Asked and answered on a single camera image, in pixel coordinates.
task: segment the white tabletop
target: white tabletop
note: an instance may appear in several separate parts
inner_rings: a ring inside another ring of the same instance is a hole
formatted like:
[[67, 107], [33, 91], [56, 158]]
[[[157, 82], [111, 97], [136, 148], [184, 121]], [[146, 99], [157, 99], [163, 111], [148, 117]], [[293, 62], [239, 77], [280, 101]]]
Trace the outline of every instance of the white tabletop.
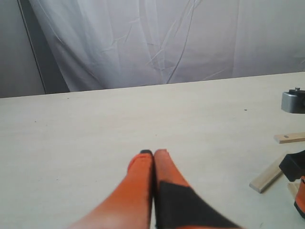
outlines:
[[305, 73], [0, 99], [0, 228], [64, 228], [102, 202], [142, 149], [167, 148], [196, 192], [248, 229], [303, 229], [282, 176], [249, 182], [305, 131], [281, 110]]

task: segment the gray wall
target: gray wall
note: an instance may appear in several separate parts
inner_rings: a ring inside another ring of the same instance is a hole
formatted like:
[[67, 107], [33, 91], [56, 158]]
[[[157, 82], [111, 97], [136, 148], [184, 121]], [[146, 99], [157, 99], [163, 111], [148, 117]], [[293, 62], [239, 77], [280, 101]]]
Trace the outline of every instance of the gray wall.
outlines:
[[0, 0], [0, 98], [45, 94], [17, 0]]

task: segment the white curtain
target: white curtain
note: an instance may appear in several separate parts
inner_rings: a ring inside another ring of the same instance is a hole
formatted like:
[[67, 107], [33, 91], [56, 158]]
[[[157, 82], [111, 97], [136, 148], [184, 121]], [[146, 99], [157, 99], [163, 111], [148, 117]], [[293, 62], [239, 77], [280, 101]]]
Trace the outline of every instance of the white curtain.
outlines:
[[30, 0], [71, 91], [301, 72], [304, 0]]

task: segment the wooden block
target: wooden block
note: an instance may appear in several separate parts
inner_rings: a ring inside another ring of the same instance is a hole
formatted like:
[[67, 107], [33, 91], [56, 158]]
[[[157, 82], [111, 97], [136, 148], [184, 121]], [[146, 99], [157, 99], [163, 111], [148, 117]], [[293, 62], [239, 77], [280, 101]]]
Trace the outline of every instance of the wooden block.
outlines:
[[274, 138], [280, 144], [289, 142], [303, 142], [305, 141], [305, 132], [286, 135], [275, 135]]
[[288, 187], [292, 197], [295, 199], [297, 192], [299, 191], [300, 184], [299, 183], [288, 183], [287, 187]]
[[263, 173], [251, 181], [250, 187], [259, 193], [264, 192], [282, 174], [279, 165], [286, 154], [281, 155]]

